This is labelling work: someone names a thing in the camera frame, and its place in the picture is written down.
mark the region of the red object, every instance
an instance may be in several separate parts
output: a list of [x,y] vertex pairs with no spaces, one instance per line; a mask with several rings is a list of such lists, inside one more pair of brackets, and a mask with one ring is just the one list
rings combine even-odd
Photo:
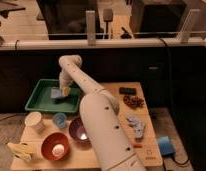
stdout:
[[69,134],[76,142],[88,142],[83,122],[80,117],[75,118],[69,125]]
[[[56,145],[62,145],[64,147],[61,155],[55,156],[52,151]],[[65,134],[56,132],[50,134],[48,137],[45,138],[41,147],[41,153],[43,157],[47,160],[61,160],[63,159],[69,151],[69,142],[68,138]]]
[[135,143],[135,144],[133,144],[133,147],[134,148],[142,148],[142,144]]

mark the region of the purple bowl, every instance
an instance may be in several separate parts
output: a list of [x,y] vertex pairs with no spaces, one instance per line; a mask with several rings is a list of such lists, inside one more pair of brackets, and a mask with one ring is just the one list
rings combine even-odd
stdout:
[[69,134],[76,142],[88,142],[83,122],[80,117],[75,118],[69,125]]

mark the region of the tea light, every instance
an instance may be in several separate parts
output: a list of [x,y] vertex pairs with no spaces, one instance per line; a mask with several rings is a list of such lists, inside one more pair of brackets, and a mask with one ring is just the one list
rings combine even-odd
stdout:
[[57,144],[52,149],[52,154],[56,157],[61,156],[64,153],[64,146],[62,144]]

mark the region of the brown object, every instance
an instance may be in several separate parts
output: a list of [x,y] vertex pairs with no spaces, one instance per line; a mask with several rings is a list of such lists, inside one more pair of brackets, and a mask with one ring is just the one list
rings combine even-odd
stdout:
[[124,95],[123,101],[132,109],[136,109],[137,107],[142,108],[144,105],[144,100],[139,98],[138,96]]
[[69,151],[68,138],[65,134],[55,132],[45,138],[41,146],[41,153],[47,160],[61,160]]
[[[126,135],[132,144],[137,143],[134,140],[134,131],[128,126],[128,122],[125,119],[126,114],[130,114],[133,112],[135,116],[138,116],[142,122],[145,123],[145,137],[142,139],[142,148],[135,148],[140,160],[149,169],[158,169],[162,168],[162,157],[159,151],[159,147],[156,141],[155,132],[152,126],[151,118],[149,116],[147,104],[145,104],[143,108],[137,108],[136,110],[132,110],[128,108],[123,100],[122,95],[119,94],[118,88],[121,86],[124,87],[135,87],[137,89],[137,96],[144,99],[144,95],[142,92],[142,88],[140,83],[138,82],[128,82],[128,83],[105,83],[102,84],[108,91],[110,91],[119,101],[120,111],[118,116],[119,122],[123,127]],[[26,142],[28,145],[32,145],[37,149],[37,153],[34,155],[34,160],[32,163],[27,164],[18,158],[14,158],[11,170],[20,171],[20,170],[59,170],[59,169],[96,169],[99,168],[99,163],[97,161],[97,157],[94,153],[94,150],[88,146],[78,145],[71,138],[68,132],[68,128],[64,128],[59,130],[51,120],[51,115],[44,116],[45,130],[42,134],[37,134],[32,131],[31,128],[25,127],[21,142]],[[70,153],[68,153],[68,158],[65,160],[52,162],[45,160],[41,154],[41,144],[43,139],[53,132],[61,131],[65,133],[69,138],[70,144]]]

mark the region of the white cup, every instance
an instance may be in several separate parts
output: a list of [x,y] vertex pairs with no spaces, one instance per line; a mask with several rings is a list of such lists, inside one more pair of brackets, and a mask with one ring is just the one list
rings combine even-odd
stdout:
[[26,116],[25,125],[31,127],[37,133],[42,132],[45,128],[42,114],[40,112],[30,112]]

